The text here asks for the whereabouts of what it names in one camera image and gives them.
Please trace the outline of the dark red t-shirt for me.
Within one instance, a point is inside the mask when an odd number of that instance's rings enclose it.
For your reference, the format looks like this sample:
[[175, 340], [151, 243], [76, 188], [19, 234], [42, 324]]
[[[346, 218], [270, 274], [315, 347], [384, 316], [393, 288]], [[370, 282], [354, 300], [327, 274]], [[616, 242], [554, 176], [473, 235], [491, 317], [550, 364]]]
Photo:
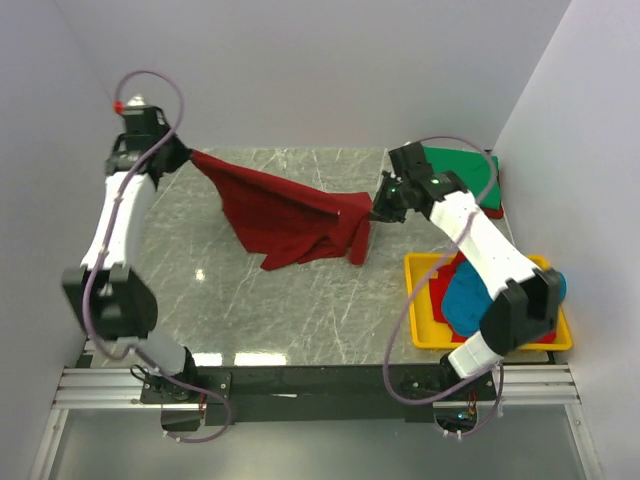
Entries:
[[276, 270], [345, 257], [362, 265], [371, 231], [370, 196], [327, 193], [195, 151], [192, 162], [215, 185], [222, 210], [246, 251]]

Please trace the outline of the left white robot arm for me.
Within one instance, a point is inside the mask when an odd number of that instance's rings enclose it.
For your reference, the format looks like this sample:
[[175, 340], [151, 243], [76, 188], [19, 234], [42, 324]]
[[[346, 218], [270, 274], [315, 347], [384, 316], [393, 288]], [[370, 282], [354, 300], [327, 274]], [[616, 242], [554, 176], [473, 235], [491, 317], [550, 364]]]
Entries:
[[161, 178], [179, 169], [190, 150], [170, 127], [161, 108], [139, 96], [114, 109], [124, 131], [105, 164], [105, 195], [91, 245], [79, 266], [62, 275], [62, 288], [77, 320], [110, 360], [136, 354], [176, 401], [193, 399], [200, 388], [189, 370], [189, 354], [158, 325], [155, 295], [136, 272], [144, 220]]

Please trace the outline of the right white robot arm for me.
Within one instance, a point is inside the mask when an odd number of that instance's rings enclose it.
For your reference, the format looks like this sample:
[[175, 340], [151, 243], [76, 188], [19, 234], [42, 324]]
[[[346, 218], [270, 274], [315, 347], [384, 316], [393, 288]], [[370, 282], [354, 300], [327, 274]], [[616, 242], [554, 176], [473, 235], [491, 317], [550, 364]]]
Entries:
[[451, 171], [438, 173], [421, 142], [389, 153], [392, 171], [374, 199], [372, 215], [402, 222], [410, 210], [444, 232], [478, 273], [491, 299], [478, 332], [445, 356], [439, 374], [444, 395], [460, 399], [474, 377], [526, 344], [552, 333], [558, 323], [562, 277], [521, 254], [480, 208], [481, 198]]

